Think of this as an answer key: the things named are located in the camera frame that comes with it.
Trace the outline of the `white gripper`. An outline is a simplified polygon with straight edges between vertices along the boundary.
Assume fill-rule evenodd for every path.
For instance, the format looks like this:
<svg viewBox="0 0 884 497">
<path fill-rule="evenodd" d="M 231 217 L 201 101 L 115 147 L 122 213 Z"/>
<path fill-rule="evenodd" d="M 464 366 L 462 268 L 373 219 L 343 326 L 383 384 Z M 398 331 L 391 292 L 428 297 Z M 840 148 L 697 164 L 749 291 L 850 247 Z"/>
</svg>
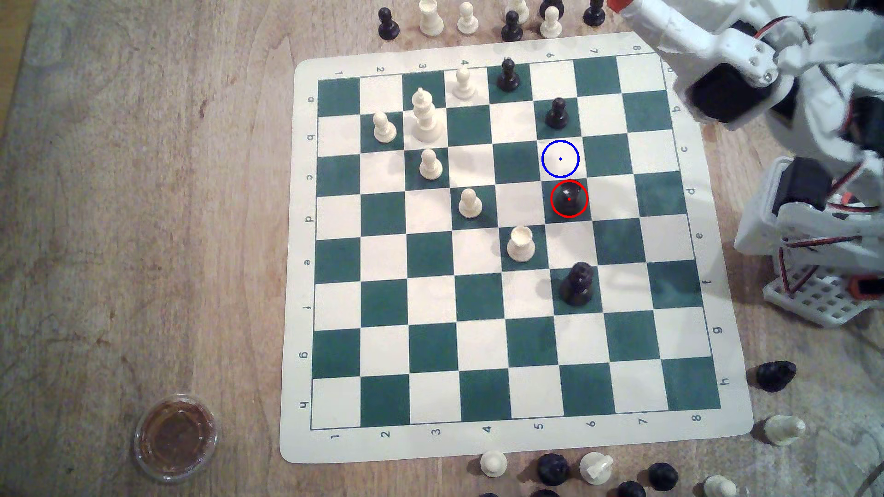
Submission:
<svg viewBox="0 0 884 497">
<path fill-rule="evenodd" d="M 676 91 L 699 119 L 739 127 L 772 110 L 794 114 L 797 80 L 774 67 L 778 39 L 763 26 L 736 19 L 718 34 L 722 1 L 606 1 L 612 12 L 629 6 L 629 25 L 650 47 L 665 53 Z"/>
</svg>

